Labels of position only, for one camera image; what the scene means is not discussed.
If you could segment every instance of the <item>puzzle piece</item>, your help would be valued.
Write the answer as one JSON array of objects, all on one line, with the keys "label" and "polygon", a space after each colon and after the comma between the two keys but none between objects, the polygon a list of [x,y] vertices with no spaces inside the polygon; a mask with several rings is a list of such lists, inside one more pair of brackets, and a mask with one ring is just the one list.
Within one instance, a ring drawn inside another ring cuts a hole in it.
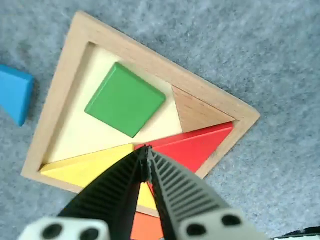
[{"label": "puzzle piece", "polygon": [[232,122],[144,143],[195,173],[233,129]]},{"label": "puzzle piece", "polygon": [[133,138],[166,100],[166,95],[116,62],[85,112]]},{"label": "puzzle piece", "polygon": [[105,170],[133,151],[133,144],[117,146],[46,164],[40,172],[50,178],[85,188]]},{"label": "puzzle piece", "polygon": [[33,82],[30,74],[0,64],[0,106],[20,127],[27,118]]},{"label": "puzzle piece", "polygon": [[136,212],[132,226],[132,240],[158,240],[164,234],[160,218]]}]

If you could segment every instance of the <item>wooden puzzle tray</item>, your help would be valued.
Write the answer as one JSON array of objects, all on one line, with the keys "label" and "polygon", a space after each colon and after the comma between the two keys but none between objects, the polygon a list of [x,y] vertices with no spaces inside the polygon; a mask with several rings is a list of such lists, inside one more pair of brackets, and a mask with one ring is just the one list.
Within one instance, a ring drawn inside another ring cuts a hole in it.
[{"label": "wooden puzzle tray", "polygon": [[[85,113],[86,105],[115,63],[122,64],[166,97],[164,104],[133,138]],[[197,131],[212,126],[219,125],[212,129],[216,132],[221,128],[230,129],[214,153],[195,170],[204,178],[259,116],[254,108],[215,85],[92,16],[77,12],[21,174],[79,193],[83,189],[80,184],[46,174],[46,166],[66,159],[73,159],[74,163],[75,157],[119,146],[130,152],[140,144],[175,135],[186,136],[183,134],[192,131],[200,134]],[[140,191],[142,197],[139,197],[137,211],[158,216],[148,186],[141,189],[147,193]]]}]

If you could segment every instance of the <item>triangle piece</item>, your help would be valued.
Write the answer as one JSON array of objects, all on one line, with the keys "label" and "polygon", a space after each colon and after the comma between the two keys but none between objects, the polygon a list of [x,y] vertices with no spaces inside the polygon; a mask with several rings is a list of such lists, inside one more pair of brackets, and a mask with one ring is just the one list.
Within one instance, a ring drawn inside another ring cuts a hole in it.
[{"label": "triangle piece", "polygon": [[140,212],[135,213],[131,233],[132,240],[158,240],[163,236],[160,218]]},{"label": "triangle piece", "polygon": [[40,173],[82,188],[88,186],[119,160],[134,151],[133,144],[76,156],[44,165]]},{"label": "triangle piece", "polygon": [[195,173],[233,129],[232,122],[145,143]]},{"label": "triangle piece", "polygon": [[209,104],[172,87],[176,108],[184,133],[232,122],[235,119]]},{"label": "triangle piece", "polygon": [[143,182],[140,185],[139,197],[138,197],[138,205],[157,210],[156,202],[154,199],[154,195],[149,188],[148,184]]},{"label": "triangle piece", "polygon": [[0,106],[20,127],[27,117],[33,81],[30,74],[0,64]]}]

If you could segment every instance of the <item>ribbed rubber pad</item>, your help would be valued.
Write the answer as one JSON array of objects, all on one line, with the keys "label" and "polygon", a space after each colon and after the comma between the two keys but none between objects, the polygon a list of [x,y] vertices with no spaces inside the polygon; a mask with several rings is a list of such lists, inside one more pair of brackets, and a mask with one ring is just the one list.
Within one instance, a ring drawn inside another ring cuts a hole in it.
[{"label": "ribbed rubber pad", "polygon": [[165,239],[177,239],[175,231],[187,218],[229,208],[202,179],[175,160],[150,149],[148,164]]}]

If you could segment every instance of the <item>red triangle block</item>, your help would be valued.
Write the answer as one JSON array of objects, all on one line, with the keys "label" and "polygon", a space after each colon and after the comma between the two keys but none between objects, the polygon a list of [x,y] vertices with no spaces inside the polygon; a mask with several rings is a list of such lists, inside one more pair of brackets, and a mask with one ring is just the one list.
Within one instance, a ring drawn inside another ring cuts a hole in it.
[{"label": "red triangle block", "polygon": [[195,173],[233,129],[232,122],[158,139],[134,147],[150,145]]}]

